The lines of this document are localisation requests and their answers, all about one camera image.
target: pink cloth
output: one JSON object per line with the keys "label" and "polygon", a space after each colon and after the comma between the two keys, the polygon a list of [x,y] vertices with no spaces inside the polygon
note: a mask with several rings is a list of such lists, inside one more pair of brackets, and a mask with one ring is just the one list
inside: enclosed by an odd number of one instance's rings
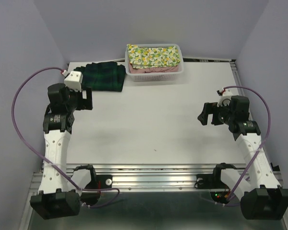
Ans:
{"label": "pink cloth", "polygon": [[128,63],[130,73],[167,73],[167,72],[178,72],[178,66],[169,67],[151,67],[146,69],[134,69],[132,65]]}

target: white connector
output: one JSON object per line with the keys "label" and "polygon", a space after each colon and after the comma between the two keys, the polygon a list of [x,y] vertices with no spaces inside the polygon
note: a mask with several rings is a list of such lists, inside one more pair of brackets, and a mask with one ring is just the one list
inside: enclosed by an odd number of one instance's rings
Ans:
{"label": "white connector", "polygon": [[61,72],[61,74],[62,74],[65,78],[68,76],[67,70],[63,70],[63,71]]}
{"label": "white connector", "polygon": [[72,71],[64,80],[64,84],[76,92],[81,92],[81,83],[82,83],[83,75],[79,71]]}
{"label": "white connector", "polygon": [[224,90],[223,88],[220,90],[222,93],[222,96],[220,96],[220,100],[217,103],[217,106],[223,106],[223,105],[229,105],[230,99],[233,96],[232,92],[228,89]]}

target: white table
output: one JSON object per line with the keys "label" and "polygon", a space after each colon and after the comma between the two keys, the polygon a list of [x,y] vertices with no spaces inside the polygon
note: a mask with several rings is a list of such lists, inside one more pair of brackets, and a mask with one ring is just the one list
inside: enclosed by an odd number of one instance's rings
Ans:
{"label": "white table", "polygon": [[[72,62],[68,71],[86,64]],[[133,82],[127,76],[122,92],[93,92],[93,110],[74,112],[67,163],[244,164],[228,126],[197,120],[205,102],[218,101],[218,89],[235,85],[230,64],[184,67],[174,81]]]}

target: folded cloth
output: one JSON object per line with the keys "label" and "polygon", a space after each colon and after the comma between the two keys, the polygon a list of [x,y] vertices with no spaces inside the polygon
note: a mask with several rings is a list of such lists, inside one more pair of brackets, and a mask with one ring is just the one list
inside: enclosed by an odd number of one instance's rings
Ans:
{"label": "folded cloth", "polygon": [[169,66],[169,67],[151,67],[146,69],[134,69],[130,63],[129,71],[130,73],[166,73],[166,72],[178,72],[178,66]]}
{"label": "folded cloth", "polygon": [[125,81],[125,66],[117,62],[100,62],[77,67],[74,71],[83,74],[82,87],[93,91],[121,92]]}
{"label": "folded cloth", "polygon": [[152,48],[128,44],[127,47],[129,61],[134,69],[176,66],[180,63],[176,46]]}

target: cable connector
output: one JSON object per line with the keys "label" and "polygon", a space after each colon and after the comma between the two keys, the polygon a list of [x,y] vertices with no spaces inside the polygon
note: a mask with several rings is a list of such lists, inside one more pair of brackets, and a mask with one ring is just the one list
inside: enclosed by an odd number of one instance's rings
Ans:
{"label": "cable connector", "polygon": [[219,96],[222,96],[222,94],[225,92],[224,88],[221,88],[220,90],[217,91],[217,94]]}
{"label": "cable connector", "polygon": [[65,78],[68,76],[67,70],[63,70],[63,71],[61,72],[61,74],[62,74]]}

